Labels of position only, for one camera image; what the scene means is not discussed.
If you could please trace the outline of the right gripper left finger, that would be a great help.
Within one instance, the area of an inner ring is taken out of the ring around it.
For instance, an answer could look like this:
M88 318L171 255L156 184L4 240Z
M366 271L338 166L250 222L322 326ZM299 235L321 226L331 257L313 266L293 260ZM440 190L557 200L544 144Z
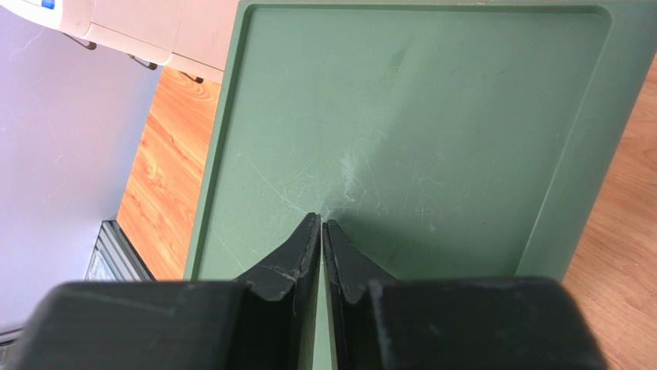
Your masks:
M290 237L237 277L248 285L233 335L235 369L310 369L322 222L307 214Z

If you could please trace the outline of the green three-drawer organizer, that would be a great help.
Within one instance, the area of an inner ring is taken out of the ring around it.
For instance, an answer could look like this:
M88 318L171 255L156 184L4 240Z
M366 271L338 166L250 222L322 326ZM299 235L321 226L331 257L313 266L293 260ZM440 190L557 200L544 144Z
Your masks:
M239 275L309 213L369 282L381 369L603 369L561 287L656 51L654 1L237 7L185 275L233 367ZM333 368L319 260L311 368Z

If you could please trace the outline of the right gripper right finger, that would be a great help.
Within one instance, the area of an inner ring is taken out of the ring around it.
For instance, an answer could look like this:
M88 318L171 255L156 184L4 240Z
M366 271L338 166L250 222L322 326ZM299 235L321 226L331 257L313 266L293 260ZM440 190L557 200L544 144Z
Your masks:
M334 369L381 369L376 314L369 282L392 281L359 251L337 221L322 225L332 364Z

